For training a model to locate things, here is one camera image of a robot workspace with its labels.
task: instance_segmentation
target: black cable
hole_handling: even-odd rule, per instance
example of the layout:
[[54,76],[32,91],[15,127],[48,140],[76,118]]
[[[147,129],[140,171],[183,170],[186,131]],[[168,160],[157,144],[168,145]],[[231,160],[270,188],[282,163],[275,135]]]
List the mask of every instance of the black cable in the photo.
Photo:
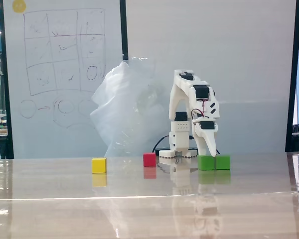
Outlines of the black cable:
[[157,142],[157,144],[155,144],[155,146],[154,146],[154,148],[153,148],[153,150],[152,150],[152,153],[155,152],[155,149],[156,149],[156,147],[158,146],[158,144],[159,144],[163,139],[165,139],[166,137],[168,137],[168,135],[166,135],[166,136],[164,136],[163,138],[161,138],[161,139]]

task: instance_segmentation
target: plastic bag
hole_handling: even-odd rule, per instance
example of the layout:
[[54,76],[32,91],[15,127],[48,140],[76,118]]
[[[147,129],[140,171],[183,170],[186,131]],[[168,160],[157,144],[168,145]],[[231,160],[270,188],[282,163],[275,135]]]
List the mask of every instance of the plastic bag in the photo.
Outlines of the plastic bag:
[[105,156],[139,156],[151,152],[168,134],[164,90],[154,77],[154,64],[145,58],[123,61],[109,72],[92,96],[99,107],[90,114],[104,143]]

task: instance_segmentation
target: wire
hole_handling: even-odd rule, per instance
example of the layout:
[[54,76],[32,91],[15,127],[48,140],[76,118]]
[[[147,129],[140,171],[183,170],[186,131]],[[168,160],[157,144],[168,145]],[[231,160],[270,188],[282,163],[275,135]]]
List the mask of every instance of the wire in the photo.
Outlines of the wire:
[[155,149],[156,149],[156,147],[158,146],[158,144],[159,144],[160,142],[162,142],[162,140],[165,139],[166,137],[168,137],[168,135],[166,135],[166,136],[164,136],[163,138],[161,138],[161,139],[157,142],[157,144],[155,144],[155,146],[154,146],[154,148],[153,148],[153,150],[152,150],[152,153],[155,152]]
[[205,116],[204,116],[204,113],[203,113],[200,109],[195,108],[195,109],[192,109],[192,110],[191,110],[191,113],[190,113],[192,119],[194,119],[194,116],[193,116],[193,111],[194,111],[194,110],[199,111],[199,113],[200,113],[203,117],[205,117]]

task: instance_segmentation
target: black frame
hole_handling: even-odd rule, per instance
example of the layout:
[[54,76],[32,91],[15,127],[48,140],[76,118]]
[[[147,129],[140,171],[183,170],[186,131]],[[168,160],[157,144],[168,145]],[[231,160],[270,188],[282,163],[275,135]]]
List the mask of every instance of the black frame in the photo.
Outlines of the black frame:
[[293,61],[291,67],[286,147],[285,147],[286,152],[291,152],[291,147],[292,147],[293,119],[294,119],[297,71],[298,71],[298,56],[299,56],[299,0],[296,1]]
[[120,12],[121,12],[121,35],[122,35],[122,56],[123,61],[129,59],[128,49],[128,27],[126,20],[126,0],[120,0]]
[[0,0],[0,29],[1,29],[1,60],[2,60],[2,73],[4,80],[4,94],[5,94],[5,110],[6,110],[6,124],[8,128],[7,145],[5,147],[6,158],[14,158],[13,152],[13,139],[12,139],[12,122],[10,110],[10,95],[9,95],[9,82],[8,82],[8,69],[6,61],[6,46],[5,46],[5,29],[4,29],[4,14],[3,14],[3,0]]

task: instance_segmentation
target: robotic arm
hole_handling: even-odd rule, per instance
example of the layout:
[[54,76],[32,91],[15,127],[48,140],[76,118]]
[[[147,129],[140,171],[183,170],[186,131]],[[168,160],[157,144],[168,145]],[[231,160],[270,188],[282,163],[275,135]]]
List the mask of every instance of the robotic arm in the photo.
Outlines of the robotic arm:
[[[181,100],[185,100],[186,112],[176,112]],[[191,70],[175,70],[169,102],[169,119],[172,121],[169,134],[170,150],[162,151],[160,156],[174,157],[175,152],[182,152],[182,156],[185,157],[194,156],[193,152],[188,150],[190,124],[198,154],[205,155],[207,146],[211,155],[215,156],[217,118],[219,104],[209,84],[200,80]]]

